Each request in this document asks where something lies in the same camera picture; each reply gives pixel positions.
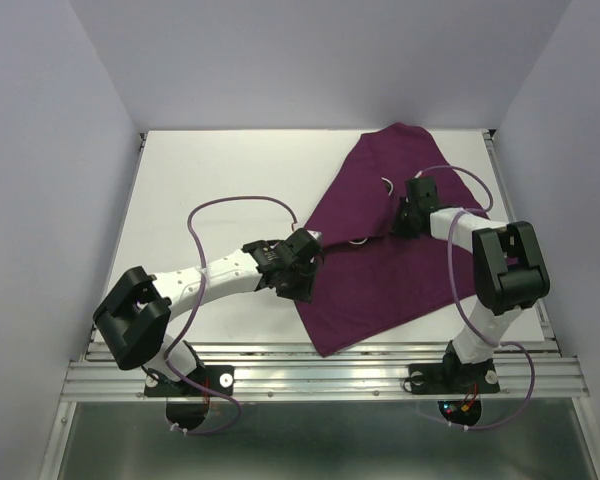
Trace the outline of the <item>purple surgical cloth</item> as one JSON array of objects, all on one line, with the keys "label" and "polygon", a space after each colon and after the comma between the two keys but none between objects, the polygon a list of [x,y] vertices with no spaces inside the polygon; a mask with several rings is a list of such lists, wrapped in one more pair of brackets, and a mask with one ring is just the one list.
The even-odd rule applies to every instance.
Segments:
[{"label": "purple surgical cloth", "polygon": [[447,259],[458,295],[474,293],[469,252],[422,235],[406,239],[391,227],[406,181],[428,169],[442,204],[479,203],[447,162],[432,135],[393,124],[360,137],[344,160],[306,229],[322,234],[325,263],[309,303],[297,311],[323,357],[439,310],[453,301]]}]

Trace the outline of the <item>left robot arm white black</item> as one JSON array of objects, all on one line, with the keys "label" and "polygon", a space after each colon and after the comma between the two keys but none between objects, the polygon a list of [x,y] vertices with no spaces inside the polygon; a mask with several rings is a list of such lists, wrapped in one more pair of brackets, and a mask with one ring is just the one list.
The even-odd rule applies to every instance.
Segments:
[{"label": "left robot arm white black", "polygon": [[149,274],[141,266],[122,274],[93,314],[118,368],[142,369],[148,397],[201,398],[233,392],[233,368],[207,366],[171,321],[225,298],[276,296],[312,299],[324,258],[321,235],[299,228],[283,240],[258,240],[201,266]]}]

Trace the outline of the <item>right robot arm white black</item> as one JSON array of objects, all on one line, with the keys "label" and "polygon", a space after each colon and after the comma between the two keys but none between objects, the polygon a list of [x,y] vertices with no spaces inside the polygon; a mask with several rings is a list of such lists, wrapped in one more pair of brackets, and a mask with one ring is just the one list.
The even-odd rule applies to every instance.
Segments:
[{"label": "right robot arm white black", "polygon": [[550,290],[550,279],[533,226],[503,223],[479,208],[444,205],[433,177],[418,174],[406,183],[393,231],[408,239],[444,241],[446,253],[460,248],[472,256],[476,304],[461,315],[464,327],[438,363],[411,364],[404,382],[415,395],[499,390],[493,355],[511,324]]}]

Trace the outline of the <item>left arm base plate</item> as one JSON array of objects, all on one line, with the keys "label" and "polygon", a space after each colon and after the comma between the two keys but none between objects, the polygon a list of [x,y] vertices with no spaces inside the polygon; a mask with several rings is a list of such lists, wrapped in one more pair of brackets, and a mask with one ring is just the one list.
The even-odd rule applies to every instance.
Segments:
[{"label": "left arm base plate", "polygon": [[201,398],[205,392],[192,385],[192,382],[214,390],[223,395],[232,396],[235,369],[231,365],[198,366],[187,375],[188,382],[165,366],[166,372],[142,367],[145,373],[144,395],[149,398]]}]

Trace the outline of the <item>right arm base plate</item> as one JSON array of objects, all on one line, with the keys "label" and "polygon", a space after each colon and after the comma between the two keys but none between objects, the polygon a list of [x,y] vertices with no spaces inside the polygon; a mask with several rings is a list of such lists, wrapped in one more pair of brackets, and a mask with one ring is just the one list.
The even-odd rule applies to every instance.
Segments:
[{"label": "right arm base plate", "polygon": [[494,365],[489,362],[455,367],[441,363],[411,364],[402,386],[414,395],[460,395],[472,393],[474,388],[479,394],[496,394],[500,392],[499,381],[487,379],[494,372]]}]

